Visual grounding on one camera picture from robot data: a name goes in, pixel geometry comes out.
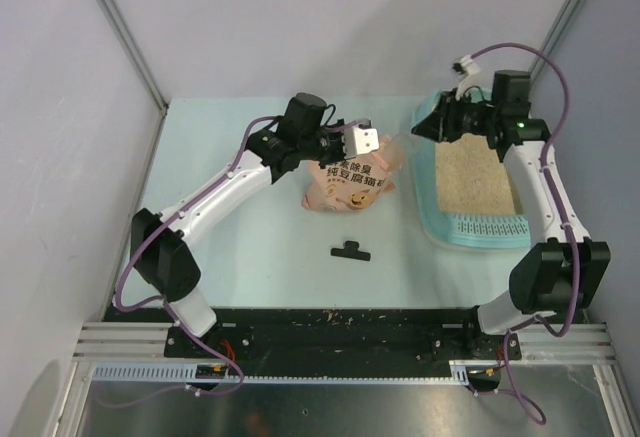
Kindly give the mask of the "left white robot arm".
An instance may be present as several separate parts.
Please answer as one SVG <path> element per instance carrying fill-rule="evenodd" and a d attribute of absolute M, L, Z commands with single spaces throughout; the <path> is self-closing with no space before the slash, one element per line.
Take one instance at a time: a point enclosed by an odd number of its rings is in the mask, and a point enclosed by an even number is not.
<path fill-rule="evenodd" d="M 231 162 L 192 194 L 157 213 L 139 210 L 131 222 L 127 272 L 137 271 L 187 329 L 197 355 L 214 354 L 221 333 L 217 316 L 199 289 L 201 270 L 192 249 L 253 194 L 303 161 L 322 166 L 346 156 L 344 120 L 335 107 L 308 93 L 292 97 L 283 114 L 261 117 L 246 128 Z"/>

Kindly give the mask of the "black bag clip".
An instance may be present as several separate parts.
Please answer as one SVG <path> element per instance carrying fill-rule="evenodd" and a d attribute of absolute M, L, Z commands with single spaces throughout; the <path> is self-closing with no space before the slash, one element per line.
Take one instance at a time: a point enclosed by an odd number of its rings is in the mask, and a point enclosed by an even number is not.
<path fill-rule="evenodd" d="M 360 248 L 358 241 L 346 240 L 342 247 L 333 247 L 330 255 L 337 258 L 345 258 L 357 261 L 370 262 L 371 253 Z"/>

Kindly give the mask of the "orange cat litter bag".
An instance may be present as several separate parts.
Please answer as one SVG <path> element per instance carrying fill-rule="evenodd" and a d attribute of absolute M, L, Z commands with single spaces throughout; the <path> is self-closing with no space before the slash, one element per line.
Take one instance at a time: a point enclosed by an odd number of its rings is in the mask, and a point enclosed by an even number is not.
<path fill-rule="evenodd" d="M 384 149 L 390 139 L 383 135 L 377 151 L 324 168 L 311 162 L 311 183 L 302 206 L 316 212 L 360 211 L 393 191 L 396 188 L 393 178 L 402 166 L 391 166 L 385 158 Z"/>

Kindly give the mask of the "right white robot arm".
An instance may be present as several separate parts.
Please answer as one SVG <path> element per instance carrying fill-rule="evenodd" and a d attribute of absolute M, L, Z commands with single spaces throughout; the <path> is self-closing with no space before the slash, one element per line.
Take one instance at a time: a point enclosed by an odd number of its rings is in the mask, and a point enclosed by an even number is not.
<path fill-rule="evenodd" d="M 489 97 L 465 84 L 437 91 L 414 112 L 411 133 L 451 144 L 466 134 L 482 136 L 504 165 L 529 226 L 530 249 L 513 268 L 508 289 L 477 309 L 478 323 L 463 330 L 461 345 L 473 358 L 497 346 L 497 335 L 531 323 L 546 325 L 562 314 L 564 336 L 575 314 L 587 309 L 611 260 L 577 217 L 556 165 L 551 133 L 530 115 L 531 77 L 499 70 Z"/>

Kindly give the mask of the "clear plastic scoop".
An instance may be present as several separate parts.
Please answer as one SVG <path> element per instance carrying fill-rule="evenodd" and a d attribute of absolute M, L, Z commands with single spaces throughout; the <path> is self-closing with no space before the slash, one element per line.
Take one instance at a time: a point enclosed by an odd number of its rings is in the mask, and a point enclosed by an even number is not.
<path fill-rule="evenodd" d="M 384 154 L 391 166 L 402 166 L 419 147 L 421 138 L 410 133 L 401 132 L 391 138 L 385 146 Z"/>

